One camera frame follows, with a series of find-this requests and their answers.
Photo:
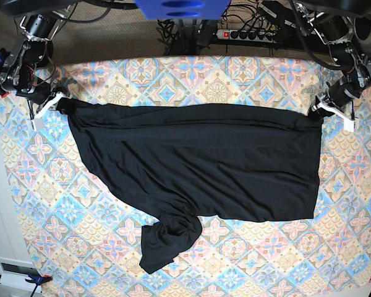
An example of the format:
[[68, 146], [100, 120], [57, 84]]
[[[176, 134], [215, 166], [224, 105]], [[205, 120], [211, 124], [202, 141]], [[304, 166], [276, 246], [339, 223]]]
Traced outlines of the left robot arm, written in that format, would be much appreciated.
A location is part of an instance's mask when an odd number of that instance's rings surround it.
[[[324, 68], [342, 72], [328, 89], [315, 97], [308, 117], [319, 121], [343, 112], [371, 87], [371, 59], [356, 34], [356, 19], [371, 11], [371, 1], [289, 1], [296, 32], [305, 52]], [[317, 58], [305, 37], [315, 33], [328, 47], [333, 64]]]

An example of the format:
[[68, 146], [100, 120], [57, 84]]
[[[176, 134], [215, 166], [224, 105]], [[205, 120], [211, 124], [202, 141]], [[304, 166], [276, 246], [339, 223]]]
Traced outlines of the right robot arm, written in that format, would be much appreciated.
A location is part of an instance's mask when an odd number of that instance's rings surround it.
[[22, 20], [20, 35], [10, 51], [0, 49], [0, 96], [10, 92], [24, 97], [29, 104], [45, 105], [62, 87], [53, 86], [35, 72], [52, 63], [52, 39], [75, 1], [0, 1], [0, 11]]

